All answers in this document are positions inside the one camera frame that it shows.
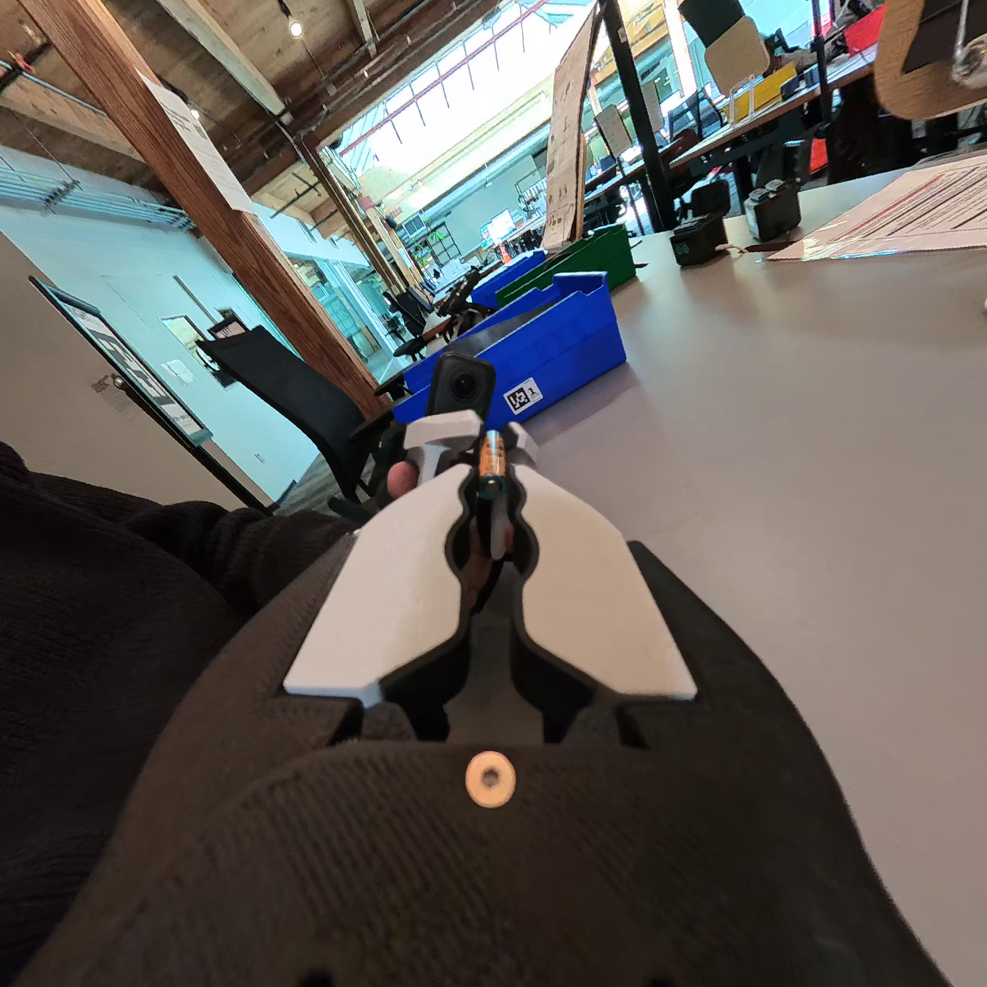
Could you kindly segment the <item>person's left forearm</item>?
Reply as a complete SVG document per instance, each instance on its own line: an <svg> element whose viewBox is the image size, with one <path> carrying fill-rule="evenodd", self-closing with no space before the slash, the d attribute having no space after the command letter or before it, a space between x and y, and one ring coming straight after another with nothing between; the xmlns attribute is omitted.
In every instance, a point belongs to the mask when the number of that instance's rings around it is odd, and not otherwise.
<svg viewBox="0 0 987 987"><path fill-rule="evenodd" d="M2 985L89 880L194 681L350 533L32 472L2 444Z"/></svg>

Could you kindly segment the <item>white paper notice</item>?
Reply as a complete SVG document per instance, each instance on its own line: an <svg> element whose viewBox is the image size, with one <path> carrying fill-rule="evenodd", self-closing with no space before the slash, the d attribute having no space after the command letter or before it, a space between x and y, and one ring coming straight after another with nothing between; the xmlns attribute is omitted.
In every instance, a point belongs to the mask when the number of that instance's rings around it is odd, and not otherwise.
<svg viewBox="0 0 987 987"><path fill-rule="evenodd" d="M199 117L175 92L143 71L136 75L152 103L154 122L146 130L154 135L151 163L170 191L179 192L186 204L191 196L230 214L257 215L251 197L206 133Z"/></svg>

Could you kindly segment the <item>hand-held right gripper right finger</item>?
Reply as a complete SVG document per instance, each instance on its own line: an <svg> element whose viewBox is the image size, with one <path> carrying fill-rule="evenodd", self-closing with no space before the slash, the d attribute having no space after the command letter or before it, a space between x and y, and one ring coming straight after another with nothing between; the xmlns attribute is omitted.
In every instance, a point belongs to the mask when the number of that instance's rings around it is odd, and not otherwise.
<svg viewBox="0 0 987 987"><path fill-rule="evenodd" d="M619 529L534 468L515 469L524 495L515 523L534 539L521 587L534 648L622 697L692 701L698 689Z"/></svg>

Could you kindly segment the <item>thick wooden post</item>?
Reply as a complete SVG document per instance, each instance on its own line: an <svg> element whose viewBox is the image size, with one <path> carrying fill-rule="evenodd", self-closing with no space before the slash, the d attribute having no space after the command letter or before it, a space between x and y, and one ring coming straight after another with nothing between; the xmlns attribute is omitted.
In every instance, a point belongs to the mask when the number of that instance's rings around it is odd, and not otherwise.
<svg viewBox="0 0 987 987"><path fill-rule="evenodd" d="M94 1L25 1L109 119L191 217L242 286L310 366L368 417L377 382L253 212L246 192L182 100L157 82L108 8Z"/></svg>

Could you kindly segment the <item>black framed floor sign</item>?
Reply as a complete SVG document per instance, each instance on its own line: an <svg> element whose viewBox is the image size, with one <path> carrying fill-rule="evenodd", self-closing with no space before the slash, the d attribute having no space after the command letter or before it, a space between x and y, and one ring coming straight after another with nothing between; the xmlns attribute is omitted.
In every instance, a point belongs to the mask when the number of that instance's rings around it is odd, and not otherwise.
<svg viewBox="0 0 987 987"><path fill-rule="evenodd" d="M277 502L214 441L213 433L95 306L42 278L29 282L111 366L109 380L242 504L271 515Z"/></svg>

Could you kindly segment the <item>black office chair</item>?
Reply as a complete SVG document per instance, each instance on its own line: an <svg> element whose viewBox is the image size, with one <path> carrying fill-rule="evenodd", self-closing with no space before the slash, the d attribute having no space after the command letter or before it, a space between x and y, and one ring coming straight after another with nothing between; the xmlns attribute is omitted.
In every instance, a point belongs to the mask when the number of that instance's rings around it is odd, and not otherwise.
<svg viewBox="0 0 987 987"><path fill-rule="evenodd" d="M273 337L235 316L211 328L204 353L298 428L326 461L341 497L373 498L389 467L385 434L394 413L364 414L355 401Z"/></svg>

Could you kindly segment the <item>green storage bin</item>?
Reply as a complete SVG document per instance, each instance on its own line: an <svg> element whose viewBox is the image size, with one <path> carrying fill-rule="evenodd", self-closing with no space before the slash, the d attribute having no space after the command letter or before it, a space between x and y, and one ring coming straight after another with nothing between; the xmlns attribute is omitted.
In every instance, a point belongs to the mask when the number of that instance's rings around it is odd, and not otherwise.
<svg viewBox="0 0 987 987"><path fill-rule="evenodd" d="M586 272L605 273L611 290L637 277L631 232L626 225L614 223L597 228L559 253L548 254L540 267L498 293L500 307L530 290L550 286L557 275Z"/></svg>

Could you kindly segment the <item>blue bin with sticker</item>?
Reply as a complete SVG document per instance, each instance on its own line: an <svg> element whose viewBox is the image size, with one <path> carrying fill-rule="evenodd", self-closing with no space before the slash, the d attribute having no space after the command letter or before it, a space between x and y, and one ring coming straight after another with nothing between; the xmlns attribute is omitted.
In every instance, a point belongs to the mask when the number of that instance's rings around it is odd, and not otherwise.
<svg viewBox="0 0 987 987"><path fill-rule="evenodd" d="M532 288L404 373L411 395L393 409L408 424L426 414L441 356L489 363L496 372L486 422L524 423L626 361L607 273L560 273Z"/></svg>

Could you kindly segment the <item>orange battery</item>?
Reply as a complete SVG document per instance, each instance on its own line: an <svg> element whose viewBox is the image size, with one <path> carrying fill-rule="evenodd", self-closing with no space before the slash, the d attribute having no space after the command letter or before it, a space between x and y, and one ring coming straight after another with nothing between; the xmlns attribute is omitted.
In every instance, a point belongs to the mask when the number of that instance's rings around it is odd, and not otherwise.
<svg viewBox="0 0 987 987"><path fill-rule="evenodd" d="M506 508L507 454L500 431L489 429L483 435L476 475L476 517L478 524L490 525L495 512Z"/></svg>

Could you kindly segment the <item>black metal pole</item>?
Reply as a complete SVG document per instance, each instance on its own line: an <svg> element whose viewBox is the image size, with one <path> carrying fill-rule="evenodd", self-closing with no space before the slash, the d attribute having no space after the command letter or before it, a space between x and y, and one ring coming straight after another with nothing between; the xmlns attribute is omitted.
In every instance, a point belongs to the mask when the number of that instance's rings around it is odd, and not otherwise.
<svg viewBox="0 0 987 987"><path fill-rule="evenodd" d="M617 1L600 1L599 6L645 166L642 190L649 221L654 232L671 231L676 226L677 219L674 199L667 169L661 159L651 125L620 5Z"/></svg>

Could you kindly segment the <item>printed paper sheets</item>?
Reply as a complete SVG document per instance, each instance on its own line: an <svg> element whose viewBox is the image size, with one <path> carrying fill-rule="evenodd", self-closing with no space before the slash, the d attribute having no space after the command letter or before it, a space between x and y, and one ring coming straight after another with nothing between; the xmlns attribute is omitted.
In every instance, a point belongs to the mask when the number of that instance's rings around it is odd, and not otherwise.
<svg viewBox="0 0 987 987"><path fill-rule="evenodd" d="M969 153L903 174L769 259L842 261L985 247L986 155Z"/></svg>

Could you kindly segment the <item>plain blue bin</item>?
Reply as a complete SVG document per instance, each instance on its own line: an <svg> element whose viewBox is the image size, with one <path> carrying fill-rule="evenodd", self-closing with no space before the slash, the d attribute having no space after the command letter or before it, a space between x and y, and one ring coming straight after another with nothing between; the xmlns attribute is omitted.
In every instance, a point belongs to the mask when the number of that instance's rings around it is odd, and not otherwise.
<svg viewBox="0 0 987 987"><path fill-rule="evenodd" d="M546 251L536 249L519 254L506 265L500 265L493 272L484 275L471 290L468 295L470 305L490 311L499 310L501 303L498 293L540 267L547 257Z"/></svg>

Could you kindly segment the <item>brown cardboard board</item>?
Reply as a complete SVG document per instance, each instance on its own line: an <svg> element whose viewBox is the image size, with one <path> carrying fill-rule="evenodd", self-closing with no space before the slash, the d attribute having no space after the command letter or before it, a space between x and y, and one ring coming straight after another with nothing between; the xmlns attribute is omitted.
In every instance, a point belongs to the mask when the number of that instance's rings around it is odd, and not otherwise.
<svg viewBox="0 0 987 987"><path fill-rule="evenodd" d="M593 2L553 77L541 240L541 248L547 253L559 253L581 236L586 186L582 113L599 23L600 5Z"/></svg>

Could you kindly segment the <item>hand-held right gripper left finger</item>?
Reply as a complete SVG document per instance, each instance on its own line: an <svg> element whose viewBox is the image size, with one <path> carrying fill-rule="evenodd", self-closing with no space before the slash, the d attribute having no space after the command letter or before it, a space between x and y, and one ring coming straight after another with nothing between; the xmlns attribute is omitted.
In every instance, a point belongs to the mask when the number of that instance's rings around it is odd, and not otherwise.
<svg viewBox="0 0 987 987"><path fill-rule="evenodd" d="M466 508L468 466L453 466L368 522L286 674L294 696L374 705L413 664L457 641L465 624L450 536Z"/></svg>

